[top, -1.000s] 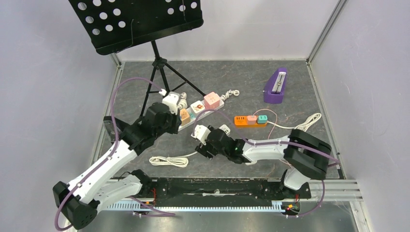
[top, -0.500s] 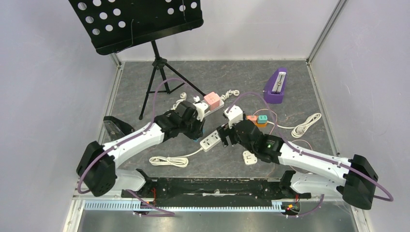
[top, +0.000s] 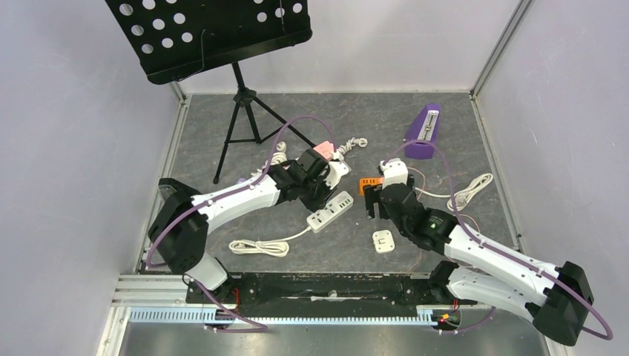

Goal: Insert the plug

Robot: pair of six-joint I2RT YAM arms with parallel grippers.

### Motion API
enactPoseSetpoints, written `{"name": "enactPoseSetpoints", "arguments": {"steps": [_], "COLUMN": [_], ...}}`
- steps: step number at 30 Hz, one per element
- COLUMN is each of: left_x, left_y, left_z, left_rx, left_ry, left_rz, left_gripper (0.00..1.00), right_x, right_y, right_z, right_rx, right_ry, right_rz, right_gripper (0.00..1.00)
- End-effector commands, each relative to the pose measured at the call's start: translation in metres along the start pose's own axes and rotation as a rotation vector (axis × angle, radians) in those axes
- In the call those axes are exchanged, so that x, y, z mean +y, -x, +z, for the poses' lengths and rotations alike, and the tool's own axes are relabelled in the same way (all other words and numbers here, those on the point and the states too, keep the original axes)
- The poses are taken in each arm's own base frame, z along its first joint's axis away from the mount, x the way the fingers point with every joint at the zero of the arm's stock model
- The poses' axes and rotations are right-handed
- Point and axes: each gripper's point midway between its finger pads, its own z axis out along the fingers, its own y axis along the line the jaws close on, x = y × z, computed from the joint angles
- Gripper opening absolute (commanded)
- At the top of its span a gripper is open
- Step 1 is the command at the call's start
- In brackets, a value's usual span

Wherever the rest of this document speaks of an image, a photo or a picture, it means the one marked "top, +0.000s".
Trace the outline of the orange power strip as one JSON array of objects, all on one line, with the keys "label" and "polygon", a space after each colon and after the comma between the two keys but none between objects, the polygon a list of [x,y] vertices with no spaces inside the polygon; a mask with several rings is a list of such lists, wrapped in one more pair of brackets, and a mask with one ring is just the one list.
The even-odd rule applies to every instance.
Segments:
[{"label": "orange power strip", "polygon": [[365,177],[358,180],[358,194],[363,197],[367,187],[375,187],[383,183],[383,177]]}]

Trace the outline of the white power strip with USB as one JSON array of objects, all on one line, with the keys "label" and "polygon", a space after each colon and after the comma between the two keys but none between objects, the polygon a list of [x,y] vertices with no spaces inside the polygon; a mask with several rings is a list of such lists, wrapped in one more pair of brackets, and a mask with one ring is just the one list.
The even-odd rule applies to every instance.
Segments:
[{"label": "white power strip with USB", "polygon": [[353,197],[347,191],[341,191],[331,198],[323,208],[310,214],[306,219],[309,229],[318,233],[336,220],[354,205]]}]

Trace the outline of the white plug adapter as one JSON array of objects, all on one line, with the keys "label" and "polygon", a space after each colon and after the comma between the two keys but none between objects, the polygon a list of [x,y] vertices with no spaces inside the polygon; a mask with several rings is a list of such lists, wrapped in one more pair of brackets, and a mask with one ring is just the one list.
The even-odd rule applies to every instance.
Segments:
[{"label": "white plug adapter", "polygon": [[389,230],[375,231],[372,234],[372,242],[378,254],[385,254],[395,250],[395,241]]}]

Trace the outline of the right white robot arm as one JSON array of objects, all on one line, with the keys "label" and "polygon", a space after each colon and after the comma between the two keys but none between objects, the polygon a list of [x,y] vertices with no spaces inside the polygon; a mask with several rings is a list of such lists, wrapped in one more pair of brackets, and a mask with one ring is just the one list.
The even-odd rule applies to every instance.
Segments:
[{"label": "right white robot arm", "polygon": [[390,220],[413,245],[445,258],[430,275],[433,300],[491,305],[557,343],[576,345],[594,301],[581,266],[546,263],[497,243],[451,213],[424,207],[407,184],[368,185],[363,194],[369,219]]}]

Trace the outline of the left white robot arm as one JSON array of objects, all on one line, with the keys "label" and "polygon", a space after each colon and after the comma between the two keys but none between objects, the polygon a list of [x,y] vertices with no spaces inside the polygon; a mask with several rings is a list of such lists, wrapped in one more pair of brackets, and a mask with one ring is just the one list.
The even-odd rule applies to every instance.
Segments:
[{"label": "left white robot arm", "polygon": [[205,245],[216,228],[238,217],[283,202],[300,200],[311,212],[322,209],[350,167],[336,156],[326,159],[315,149],[298,159],[266,166],[244,182],[220,191],[201,194],[174,178],[159,180],[163,205],[148,230],[151,247],[145,263],[155,267],[158,254],[175,274],[187,274],[204,285],[215,303],[227,301],[233,292],[228,271]]}]

